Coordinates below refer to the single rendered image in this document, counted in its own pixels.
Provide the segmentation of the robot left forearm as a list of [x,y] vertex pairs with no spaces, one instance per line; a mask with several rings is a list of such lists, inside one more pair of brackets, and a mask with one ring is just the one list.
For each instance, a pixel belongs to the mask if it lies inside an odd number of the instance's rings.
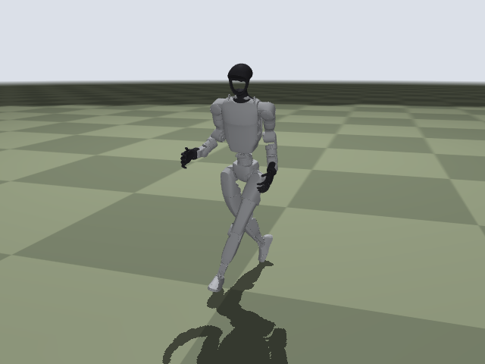
[[278,171],[277,167],[277,136],[274,131],[274,143],[268,144],[268,146],[265,146],[266,152],[267,152],[267,163],[269,165],[270,162],[275,162],[275,169]]

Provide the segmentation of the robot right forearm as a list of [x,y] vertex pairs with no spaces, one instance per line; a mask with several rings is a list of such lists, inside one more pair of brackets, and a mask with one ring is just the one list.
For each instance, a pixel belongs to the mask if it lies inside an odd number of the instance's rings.
[[[212,132],[213,133],[213,132]],[[199,147],[197,151],[197,158],[206,157],[212,149],[217,147],[216,139],[212,137],[212,134],[207,141]]]

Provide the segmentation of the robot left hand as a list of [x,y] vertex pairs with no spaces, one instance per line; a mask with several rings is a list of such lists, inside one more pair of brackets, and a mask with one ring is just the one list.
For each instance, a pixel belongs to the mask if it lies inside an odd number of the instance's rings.
[[257,185],[263,185],[261,187],[257,187],[257,189],[260,189],[258,190],[259,193],[264,193],[264,192],[267,192],[273,179],[274,179],[274,175],[277,173],[277,170],[274,168],[275,167],[275,162],[270,162],[269,165],[268,165],[268,168],[267,168],[267,173],[266,174],[263,174],[261,177],[265,177],[266,176],[266,179],[257,184]]

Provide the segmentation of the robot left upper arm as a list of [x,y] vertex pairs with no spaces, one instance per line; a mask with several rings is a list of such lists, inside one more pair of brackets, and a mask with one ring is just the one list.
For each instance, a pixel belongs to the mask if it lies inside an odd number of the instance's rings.
[[259,102],[258,113],[263,118],[265,132],[262,133],[264,143],[274,143],[275,105],[271,102]]

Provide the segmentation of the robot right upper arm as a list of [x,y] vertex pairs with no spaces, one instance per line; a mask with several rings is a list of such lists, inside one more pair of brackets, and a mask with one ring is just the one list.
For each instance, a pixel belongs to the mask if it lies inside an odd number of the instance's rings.
[[225,99],[216,99],[211,107],[210,111],[212,113],[213,122],[216,129],[212,133],[212,137],[215,138],[218,142],[225,141],[225,133],[224,133],[224,123],[222,118],[221,106]]

